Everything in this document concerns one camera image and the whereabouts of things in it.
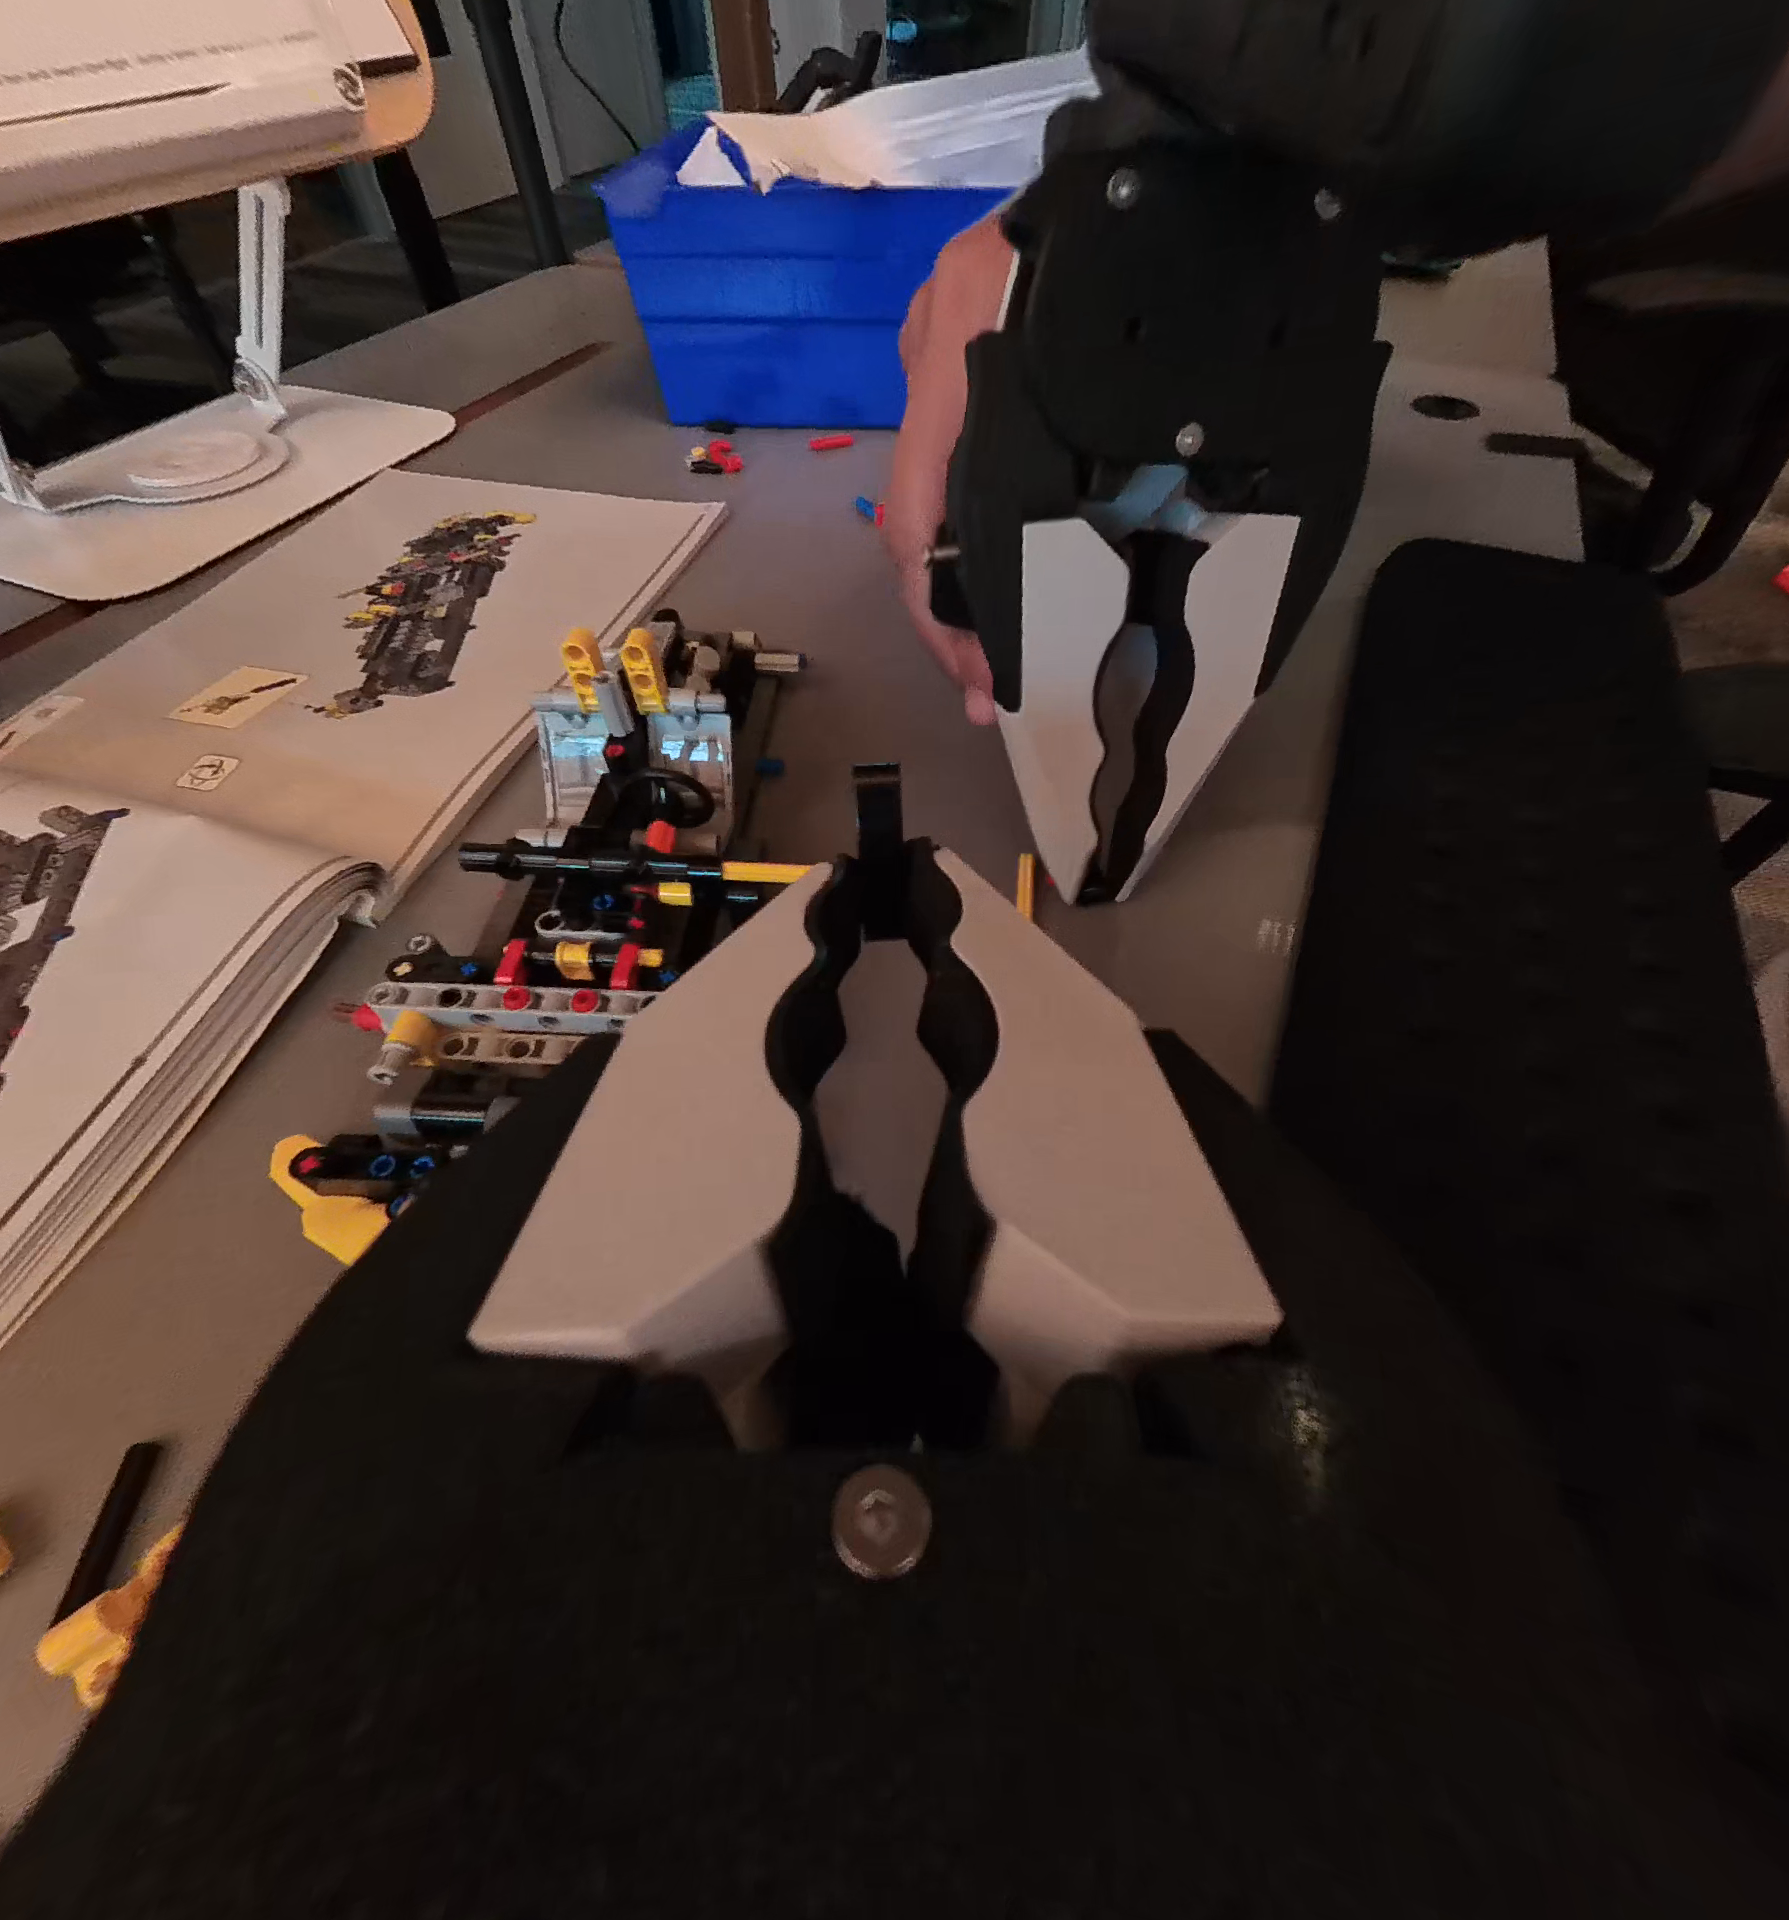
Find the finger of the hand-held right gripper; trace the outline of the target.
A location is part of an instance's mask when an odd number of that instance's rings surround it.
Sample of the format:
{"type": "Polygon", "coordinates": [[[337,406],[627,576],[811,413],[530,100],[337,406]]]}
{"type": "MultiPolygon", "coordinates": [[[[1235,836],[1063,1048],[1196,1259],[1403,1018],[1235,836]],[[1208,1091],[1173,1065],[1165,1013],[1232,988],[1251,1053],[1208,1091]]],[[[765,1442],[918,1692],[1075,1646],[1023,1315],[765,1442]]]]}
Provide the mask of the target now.
{"type": "Polygon", "coordinates": [[[1095,790],[1104,759],[1099,675],[1121,636],[1130,569],[1082,518],[1021,532],[1020,701],[998,711],[1040,865],[1078,901],[1099,856],[1095,790]]]}
{"type": "Polygon", "coordinates": [[[1132,535],[1133,626],[1149,679],[1124,734],[1106,894],[1130,901],[1251,711],[1295,541],[1295,515],[1201,515],[1132,535]]]}

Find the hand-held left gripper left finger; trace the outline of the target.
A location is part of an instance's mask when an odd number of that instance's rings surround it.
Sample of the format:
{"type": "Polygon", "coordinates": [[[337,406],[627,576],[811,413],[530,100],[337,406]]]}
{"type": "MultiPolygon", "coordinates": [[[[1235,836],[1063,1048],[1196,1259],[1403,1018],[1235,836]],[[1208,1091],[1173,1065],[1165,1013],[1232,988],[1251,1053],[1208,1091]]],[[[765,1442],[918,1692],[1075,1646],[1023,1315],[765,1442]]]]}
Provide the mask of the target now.
{"type": "Polygon", "coordinates": [[[816,861],[635,1013],[467,1342],[481,1358],[700,1382],[741,1444],[859,1446],[859,1331],[832,1203],[793,1214],[809,1093],[769,1030],[858,932],[858,864],[816,861]]]}

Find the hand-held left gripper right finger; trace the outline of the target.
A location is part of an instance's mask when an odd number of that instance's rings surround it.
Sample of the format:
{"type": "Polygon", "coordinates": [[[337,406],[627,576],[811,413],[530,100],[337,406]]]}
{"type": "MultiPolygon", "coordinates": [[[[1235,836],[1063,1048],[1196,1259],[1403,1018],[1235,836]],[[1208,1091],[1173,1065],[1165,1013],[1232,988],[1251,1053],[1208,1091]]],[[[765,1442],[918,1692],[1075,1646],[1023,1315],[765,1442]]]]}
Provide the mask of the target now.
{"type": "Polygon", "coordinates": [[[1136,1013],[935,844],[906,850],[945,1107],[909,1274],[1021,1442],[1083,1376],[1256,1347],[1284,1313],[1136,1013]]]}

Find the black lego connector blue pin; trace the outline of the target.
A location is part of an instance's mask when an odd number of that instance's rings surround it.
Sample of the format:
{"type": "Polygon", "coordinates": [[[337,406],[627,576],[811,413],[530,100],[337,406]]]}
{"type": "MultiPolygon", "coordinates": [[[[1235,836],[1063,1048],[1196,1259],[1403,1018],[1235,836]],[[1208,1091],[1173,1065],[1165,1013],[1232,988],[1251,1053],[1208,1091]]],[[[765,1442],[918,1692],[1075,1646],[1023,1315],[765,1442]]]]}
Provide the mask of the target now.
{"type": "Polygon", "coordinates": [[[855,876],[865,944],[906,936],[906,828],[898,763],[852,767],[855,876]]]}

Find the lego car chassis model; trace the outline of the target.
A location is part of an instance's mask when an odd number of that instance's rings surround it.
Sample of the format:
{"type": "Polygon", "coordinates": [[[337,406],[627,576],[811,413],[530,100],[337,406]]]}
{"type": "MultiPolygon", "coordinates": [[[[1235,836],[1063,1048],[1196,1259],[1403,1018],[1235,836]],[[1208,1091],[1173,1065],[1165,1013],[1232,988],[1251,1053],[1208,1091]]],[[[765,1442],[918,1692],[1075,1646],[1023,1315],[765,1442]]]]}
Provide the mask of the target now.
{"type": "Polygon", "coordinates": [[[613,640],[574,628],[560,651],[562,682],[532,705],[543,823],[455,849],[466,876],[502,886],[496,912],[473,947],[410,936],[337,1009],[375,1044],[370,1130],[272,1150],[269,1180],[337,1265],[805,869],[754,857],[749,833],[805,654],[674,610],[613,640]]]}

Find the person's right hand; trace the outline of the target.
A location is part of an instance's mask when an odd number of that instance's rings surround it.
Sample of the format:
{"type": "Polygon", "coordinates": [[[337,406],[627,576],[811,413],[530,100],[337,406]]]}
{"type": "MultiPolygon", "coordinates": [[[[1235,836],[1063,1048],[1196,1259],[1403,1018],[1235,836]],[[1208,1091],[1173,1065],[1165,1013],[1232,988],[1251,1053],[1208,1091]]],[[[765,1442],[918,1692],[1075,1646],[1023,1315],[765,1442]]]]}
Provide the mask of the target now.
{"type": "Polygon", "coordinates": [[[990,212],[941,248],[909,302],[898,343],[906,410],[884,490],[881,541],[906,619],[977,728],[996,724],[990,671],[977,636],[932,613],[930,555],[966,413],[966,347],[1000,324],[1013,263],[1000,212],[990,212]]]}

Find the white papers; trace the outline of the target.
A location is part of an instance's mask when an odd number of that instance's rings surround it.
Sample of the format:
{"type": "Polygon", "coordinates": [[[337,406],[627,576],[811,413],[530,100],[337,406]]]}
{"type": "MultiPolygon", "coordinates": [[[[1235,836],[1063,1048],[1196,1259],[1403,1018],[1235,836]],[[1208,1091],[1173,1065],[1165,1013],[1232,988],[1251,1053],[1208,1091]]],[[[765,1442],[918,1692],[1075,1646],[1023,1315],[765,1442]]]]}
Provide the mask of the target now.
{"type": "Polygon", "coordinates": [[[713,111],[676,180],[694,187],[786,180],[865,187],[1021,187],[1046,121],[1099,91],[1083,50],[869,88],[804,114],[713,111]]]}

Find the scatter of red blue pins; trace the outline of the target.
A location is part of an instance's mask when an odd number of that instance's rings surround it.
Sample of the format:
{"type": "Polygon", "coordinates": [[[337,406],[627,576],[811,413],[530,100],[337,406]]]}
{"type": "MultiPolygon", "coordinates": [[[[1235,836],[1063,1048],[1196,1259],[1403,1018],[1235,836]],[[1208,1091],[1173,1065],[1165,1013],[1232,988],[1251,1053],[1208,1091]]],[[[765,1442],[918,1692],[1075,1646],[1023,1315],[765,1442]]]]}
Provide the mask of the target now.
{"type": "Polygon", "coordinates": [[[881,493],[869,484],[865,468],[855,460],[869,452],[874,452],[871,439],[858,429],[789,430],[772,439],[761,437],[749,446],[732,434],[717,434],[691,446],[683,466],[691,475],[732,477],[751,468],[757,460],[769,462],[775,453],[782,460],[793,457],[799,466],[792,470],[809,468],[822,473],[820,487],[834,498],[843,498],[849,515],[867,526],[881,526],[885,518],[881,493]]]}

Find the blue plastic bin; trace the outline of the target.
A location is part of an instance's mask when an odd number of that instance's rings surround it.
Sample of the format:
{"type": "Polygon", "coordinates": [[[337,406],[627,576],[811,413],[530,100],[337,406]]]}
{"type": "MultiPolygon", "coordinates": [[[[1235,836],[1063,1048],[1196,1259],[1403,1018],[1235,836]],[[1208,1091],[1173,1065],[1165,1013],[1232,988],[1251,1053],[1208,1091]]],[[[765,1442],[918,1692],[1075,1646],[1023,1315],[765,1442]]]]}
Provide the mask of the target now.
{"type": "Polygon", "coordinates": [[[678,427],[896,429],[898,336],[940,250],[1010,183],[691,183],[713,128],[682,125],[594,194],[625,269],[667,420],[678,427]]]}

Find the black dimpled pad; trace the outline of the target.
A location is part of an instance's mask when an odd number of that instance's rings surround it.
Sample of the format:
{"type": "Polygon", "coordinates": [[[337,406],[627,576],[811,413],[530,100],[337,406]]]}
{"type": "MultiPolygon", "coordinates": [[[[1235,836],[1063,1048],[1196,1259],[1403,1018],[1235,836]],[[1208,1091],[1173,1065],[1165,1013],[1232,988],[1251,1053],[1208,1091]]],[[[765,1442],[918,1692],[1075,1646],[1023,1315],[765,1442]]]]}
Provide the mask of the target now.
{"type": "Polygon", "coordinates": [[[1396,548],[1269,1113],[1516,1407],[1789,1865],[1789,1145],[1704,778],[1638,578],[1396,548]]]}

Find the black office chair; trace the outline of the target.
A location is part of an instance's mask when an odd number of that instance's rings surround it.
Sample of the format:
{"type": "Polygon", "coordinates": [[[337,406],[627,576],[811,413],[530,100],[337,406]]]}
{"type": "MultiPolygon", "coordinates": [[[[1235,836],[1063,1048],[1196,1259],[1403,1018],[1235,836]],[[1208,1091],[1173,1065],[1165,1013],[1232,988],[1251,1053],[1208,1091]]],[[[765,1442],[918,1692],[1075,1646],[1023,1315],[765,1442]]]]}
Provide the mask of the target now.
{"type": "MultiPolygon", "coordinates": [[[[1767,234],[1670,229],[1549,258],[1573,417],[1648,473],[1601,483],[1587,555],[1678,597],[1730,559],[1789,462],[1789,261],[1767,234]]],[[[1720,849],[1739,883],[1789,844],[1789,662],[1697,667],[1682,695],[1708,788],[1760,802],[1720,849]]]]}

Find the open instruction booklet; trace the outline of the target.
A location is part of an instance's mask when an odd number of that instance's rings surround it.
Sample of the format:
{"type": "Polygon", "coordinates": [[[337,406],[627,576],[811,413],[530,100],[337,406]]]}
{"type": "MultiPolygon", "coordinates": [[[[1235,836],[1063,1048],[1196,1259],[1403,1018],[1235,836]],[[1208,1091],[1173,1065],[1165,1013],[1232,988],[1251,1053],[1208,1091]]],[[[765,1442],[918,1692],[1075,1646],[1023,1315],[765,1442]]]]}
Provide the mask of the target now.
{"type": "Polygon", "coordinates": [[[725,514],[391,470],[0,722],[0,1350],[725,514]]]}

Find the black metal pole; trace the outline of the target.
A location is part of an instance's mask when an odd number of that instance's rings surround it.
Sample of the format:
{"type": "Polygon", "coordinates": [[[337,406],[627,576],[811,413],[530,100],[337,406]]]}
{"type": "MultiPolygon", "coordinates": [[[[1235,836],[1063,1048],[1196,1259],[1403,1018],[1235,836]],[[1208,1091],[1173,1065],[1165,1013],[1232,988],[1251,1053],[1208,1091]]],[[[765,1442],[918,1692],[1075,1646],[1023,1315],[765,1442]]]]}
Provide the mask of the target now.
{"type": "Polygon", "coordinates": [[[571,261],[553,187],[540,147],[509,2],[462,2],[490,93],[527,237],[541,269],[571,261]]]}

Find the white document stand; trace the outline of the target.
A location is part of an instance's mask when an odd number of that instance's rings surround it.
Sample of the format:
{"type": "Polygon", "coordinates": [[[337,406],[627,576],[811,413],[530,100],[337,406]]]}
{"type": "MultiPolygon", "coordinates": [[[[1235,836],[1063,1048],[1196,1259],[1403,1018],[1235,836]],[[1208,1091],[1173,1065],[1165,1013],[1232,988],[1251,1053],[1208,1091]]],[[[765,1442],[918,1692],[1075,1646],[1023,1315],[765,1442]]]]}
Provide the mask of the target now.
{"type": "Polygon", "coordinates": [[[236,192],[234,389],[51,468],[0,429],[0,583],[113,603],[185,578],[440,446],[451,413],[282,381],[282,180],[236,192]]]}

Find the printed task sheet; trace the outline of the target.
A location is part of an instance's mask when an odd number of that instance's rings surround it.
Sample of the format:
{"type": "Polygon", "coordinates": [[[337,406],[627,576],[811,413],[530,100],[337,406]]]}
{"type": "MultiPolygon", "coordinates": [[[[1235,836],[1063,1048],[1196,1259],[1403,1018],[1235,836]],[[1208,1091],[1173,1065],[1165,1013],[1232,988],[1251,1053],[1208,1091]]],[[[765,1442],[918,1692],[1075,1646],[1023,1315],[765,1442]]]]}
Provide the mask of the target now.
{"type": "Polygon", "coordinates": [[[0,180],[337,143],[415,60],[378,2],[0,2],[0,180]]]}

